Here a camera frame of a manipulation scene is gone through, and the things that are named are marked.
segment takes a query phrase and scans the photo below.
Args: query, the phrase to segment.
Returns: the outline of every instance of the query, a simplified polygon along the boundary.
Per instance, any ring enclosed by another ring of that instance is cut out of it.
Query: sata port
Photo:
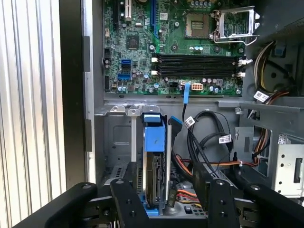
[[[132,61],[130,59],[122,59],[120,63],[122,65],[131,65]]]

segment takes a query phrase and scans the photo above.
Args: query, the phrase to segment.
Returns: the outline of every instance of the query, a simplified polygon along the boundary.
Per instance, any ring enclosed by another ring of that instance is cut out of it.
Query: cable
[[[177,197],[185,197],[185,198],[188,198],[190,200],[193,200],[193,201],[198,201],[198,198],[197,197],[193,197],[193,196],[189,196],[189,195],[186,195],[186,194],[182,194],[182,193],[178,193],[176,195]]]

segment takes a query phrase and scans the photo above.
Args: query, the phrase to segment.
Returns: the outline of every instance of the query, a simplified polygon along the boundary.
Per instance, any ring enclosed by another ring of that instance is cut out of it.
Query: chip
[[[132,35],[127,36],[127,49],[129,50],[137,50],[139,48],[139,36]]]

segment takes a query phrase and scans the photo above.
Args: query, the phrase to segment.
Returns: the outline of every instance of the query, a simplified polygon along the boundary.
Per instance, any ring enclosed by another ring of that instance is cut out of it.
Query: red wire
[[[190,199],[190,200],[199,201],[198,198],[191,197],[191,196],[188,196],[188,195],[182,194],[182,193],[179,193],[179,194],[177,194],[176,196],[181,196],[181,197],[188,198],[188,199]]]

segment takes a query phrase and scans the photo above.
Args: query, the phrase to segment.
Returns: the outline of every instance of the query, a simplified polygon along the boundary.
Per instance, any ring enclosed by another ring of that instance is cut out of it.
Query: cable label
[[[231,134],[219,137],[218,142],[219,144],[232,142]]]
[[[190,116],[187,120],[184,122],[187,129],[189,129],[192,125],[195,124],[195,120]]]
[[[260,91],[257,91],[253,97],[258,101],[265,102],[265,100],[267,100],[269,96],[266,94],[263,94]]]

